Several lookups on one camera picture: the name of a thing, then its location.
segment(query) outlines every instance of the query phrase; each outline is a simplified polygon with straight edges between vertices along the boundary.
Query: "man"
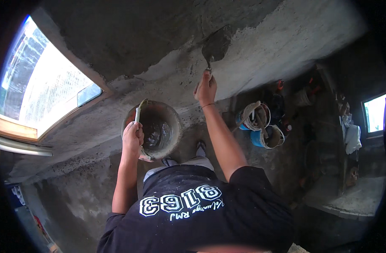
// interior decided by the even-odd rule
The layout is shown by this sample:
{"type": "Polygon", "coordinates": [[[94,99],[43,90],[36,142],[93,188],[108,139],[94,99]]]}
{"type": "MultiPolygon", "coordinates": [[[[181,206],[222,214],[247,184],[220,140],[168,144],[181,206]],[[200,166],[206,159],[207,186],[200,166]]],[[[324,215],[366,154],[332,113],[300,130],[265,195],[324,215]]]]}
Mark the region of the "man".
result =
{"type": "Polygon", "coordinates": [[[197,156],[148,171],[137,201],[137,160],[144,134],[130,123],[98,252],[287,251],[294,227],[291,210],[272,191],[261,168],[250,167],[215,105],[215,78],[205,71],[195,91],[217,160],[228,183],[217,179],[199,142],[197,156]]]}

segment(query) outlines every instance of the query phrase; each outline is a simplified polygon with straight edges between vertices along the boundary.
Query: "hand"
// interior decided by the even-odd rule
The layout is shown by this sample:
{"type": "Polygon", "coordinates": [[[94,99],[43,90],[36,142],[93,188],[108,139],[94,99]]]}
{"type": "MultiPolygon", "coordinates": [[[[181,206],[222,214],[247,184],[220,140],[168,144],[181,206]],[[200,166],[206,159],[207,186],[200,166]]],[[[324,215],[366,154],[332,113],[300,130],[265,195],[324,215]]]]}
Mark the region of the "hand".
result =
{"type": "Polygon", "coordinates": [[[196,93],[198,92],[201,107],[209,104],[214,104],[214,99],[216,97],[217,91],[217,82],[214,76],[210,73],[210,71],[204,71],[200,83],[201,85],[198,85],[198,90],[197,88],[194,90],[194,95],[196,95],[196,93]]]}
{"type": "Polygon", "coordinates": [[[144,133],[142,132],[142,124],[134,124],[130,122],[123,132],[123,153],[130,159],[138,159],[141,154],[141,145],[144,143],[144,133]]]}

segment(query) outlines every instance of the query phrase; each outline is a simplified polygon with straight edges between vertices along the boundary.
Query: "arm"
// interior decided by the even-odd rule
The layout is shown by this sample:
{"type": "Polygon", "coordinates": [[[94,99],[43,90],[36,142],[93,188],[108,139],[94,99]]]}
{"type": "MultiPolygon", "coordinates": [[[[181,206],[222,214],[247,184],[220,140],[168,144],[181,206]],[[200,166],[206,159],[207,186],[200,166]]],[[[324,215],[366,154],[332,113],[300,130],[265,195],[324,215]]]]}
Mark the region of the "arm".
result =
{"type": "Polygon", "coordinates": [[[113,213],[126,213],[138,200],[137,162],[143,143],[142,124],[128,124],[123,132],[123,151],[112,202],[113,213]]]}
{"type": "Polygon", "coordinates": [[[214,105],[217,91],[215,78],[209,71],[205,71],[201,78],[199,93],[200,105],[206,117],[207,129],[218,163],[229,182],[231,175],[240,167],[247,166],[245,155],[236,139],[221,118],[214,105]]]}

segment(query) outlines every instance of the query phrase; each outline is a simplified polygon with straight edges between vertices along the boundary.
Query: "black t-shirt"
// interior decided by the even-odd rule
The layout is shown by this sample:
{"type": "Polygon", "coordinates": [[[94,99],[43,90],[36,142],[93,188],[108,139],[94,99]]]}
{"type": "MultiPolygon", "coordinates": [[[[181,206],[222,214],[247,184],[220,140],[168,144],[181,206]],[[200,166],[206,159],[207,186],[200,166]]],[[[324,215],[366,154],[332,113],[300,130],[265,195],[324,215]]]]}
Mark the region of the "black t-shirt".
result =
{"type": "Polygon", "coordinates": [[[293,236],[291,210],[263,169],[242,167],[225,183],[208,168],[176,165],[149,177],[127,214],[109,214],[97,252],[185,252],[225,244],[282,251],[293,236]]]}

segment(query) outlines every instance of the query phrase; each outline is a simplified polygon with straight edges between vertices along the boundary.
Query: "trowel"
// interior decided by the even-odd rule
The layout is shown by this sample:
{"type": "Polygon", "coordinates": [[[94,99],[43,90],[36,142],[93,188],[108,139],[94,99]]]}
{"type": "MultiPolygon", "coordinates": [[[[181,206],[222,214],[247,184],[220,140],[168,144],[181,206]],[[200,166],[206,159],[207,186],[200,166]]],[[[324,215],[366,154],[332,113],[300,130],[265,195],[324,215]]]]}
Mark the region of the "trowel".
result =
{"type": "MultiPolygon", "coordinates": [[[[217,62],[224,58],[226,51],[231,43],[232,28],[230,25],[226,25],[216,32],[212,33],[204,41],[201,53],[207,62],[206,70],[211,73],[211,62],[217,62]]],[[[194,98],[199,100],[199,90],[201,83],[199,82],[195,88],[194,98]]]]}

